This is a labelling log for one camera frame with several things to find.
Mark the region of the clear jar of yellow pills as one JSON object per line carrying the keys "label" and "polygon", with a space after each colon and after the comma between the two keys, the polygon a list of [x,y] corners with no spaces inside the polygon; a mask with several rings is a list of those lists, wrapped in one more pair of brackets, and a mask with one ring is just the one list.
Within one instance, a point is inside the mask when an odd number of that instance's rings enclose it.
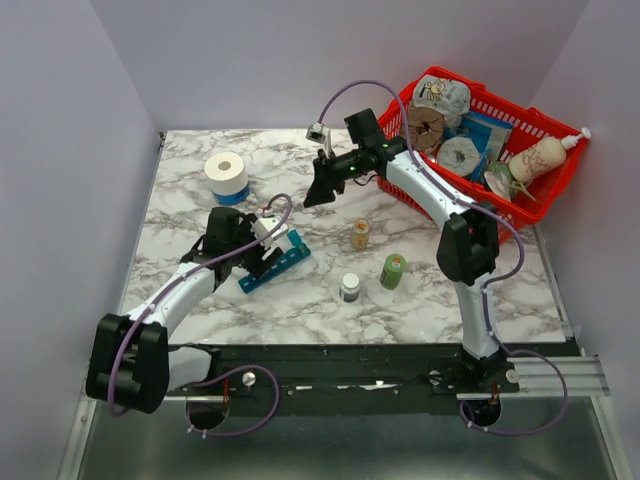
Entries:
{"label": "clear jar of yellow pills", "polygon": [[351,245],[356,250],[364,250],[368,247],[370,235],[370,222],[366,218],[357,219],[351,229]]}

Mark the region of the teal weekly pill organizer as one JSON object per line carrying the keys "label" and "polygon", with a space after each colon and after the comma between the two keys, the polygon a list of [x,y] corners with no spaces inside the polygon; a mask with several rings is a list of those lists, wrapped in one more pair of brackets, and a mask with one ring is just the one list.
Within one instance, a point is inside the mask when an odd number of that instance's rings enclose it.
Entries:
{"label": "teal weekly pill organizer", "polygon": [[245,294],[249,294],[277,276],[290,270],[311,255],[311,251],[296,230],[290,230],[287,238],[291,247],[283,253],[278,261],[269,268],[260,278],[249,274],[237,281],[239,287]]}

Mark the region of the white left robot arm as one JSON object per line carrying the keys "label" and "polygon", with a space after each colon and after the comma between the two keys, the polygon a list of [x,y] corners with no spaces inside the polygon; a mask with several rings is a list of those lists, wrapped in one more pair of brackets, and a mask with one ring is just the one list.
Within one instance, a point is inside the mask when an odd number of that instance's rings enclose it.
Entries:
{"label": "white left robot arm", "polygon": [[97,325],[85,383],[86,394],[107,402],[120,416],[152,413],[165,395],[190,385],[214,393],[222,380],[209,353],[169,344],[191,311],[241,268],[260,278],[283,255],[274,241],[287,234],[284,216],[211,209],[205,233],[184,254],[174,274],[149,299],[123,315],[107,314]]}

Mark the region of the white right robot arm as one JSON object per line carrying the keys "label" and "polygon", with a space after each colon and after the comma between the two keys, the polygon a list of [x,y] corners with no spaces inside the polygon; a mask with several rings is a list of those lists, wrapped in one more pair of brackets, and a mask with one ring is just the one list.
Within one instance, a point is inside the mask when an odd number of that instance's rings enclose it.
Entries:
{"label": "white right robot arm", "polygon": [[313,123],[306,138],[321,145],[313,161],[314,179],[303,205],[331,203],[345,190],[346,182],[375,173],[408,194],[440,229],[437,264],[453,282],[463,327],[460,379],[469,390],[480,392],[496,380],[505,354],[495,338],[493,278],[499,255],[497,215],[457,191],[417,158],[402,136],[388,137],[370,109],[345,119],[355,148],[335,155],[330,129]]}

